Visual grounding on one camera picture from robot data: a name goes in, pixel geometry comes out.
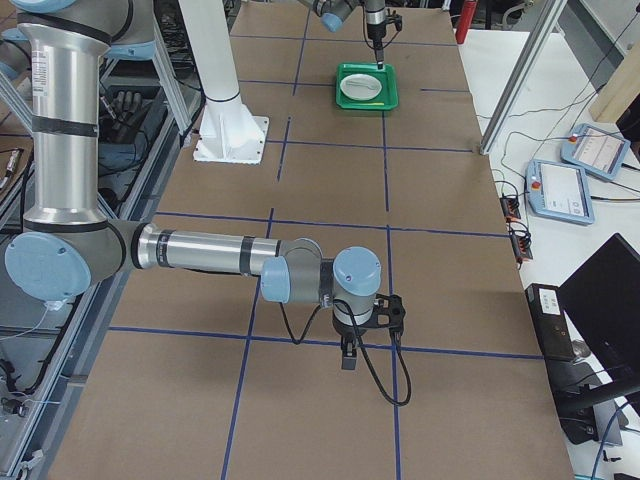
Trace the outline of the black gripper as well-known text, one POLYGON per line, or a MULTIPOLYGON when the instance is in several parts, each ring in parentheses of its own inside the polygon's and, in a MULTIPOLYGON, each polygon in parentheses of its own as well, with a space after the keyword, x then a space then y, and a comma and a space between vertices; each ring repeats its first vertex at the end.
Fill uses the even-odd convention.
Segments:
POLYGON ((386 22, 372 24, 365 23, 367 44, 374 49, 378 69, 384 68, 384 38, 386 36, 386 22))
POLYGON ((362 343, 362 336, 374 328, 374 320, 353 326, 352 323, 344 323, 338 317, 332 318, 335 331, 340 335, 341 369, 353 371, 357 364, 357 349, 362 343))

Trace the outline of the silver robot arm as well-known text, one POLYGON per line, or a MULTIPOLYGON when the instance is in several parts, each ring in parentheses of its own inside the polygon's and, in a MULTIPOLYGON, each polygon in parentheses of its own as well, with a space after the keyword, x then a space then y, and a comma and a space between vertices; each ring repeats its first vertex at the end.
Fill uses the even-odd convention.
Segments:
POLYGON ((375 56, 376 67, 384 68, 383 40, 387 33, 388 15, 384 1, 322 1, 302 0, 301 4, 321 19, 321 23, 331 32, 338 31, 346 22, 351 13, 361 7, 364 13, 366 38, 371 41, 371 47, 375 56))
POLYGON ((129 269, 255 276, 264 299, 331 308, 342 365, 353 369, 380 313, 381 265, 364 247, 327 259, 308 239, 281 241, 160 229, 98 207, 99 64, 113 47, 155 50, 149 1, 20 1, 31 46, 35 202, 5 253, 28 295, 60 301, 129 269))

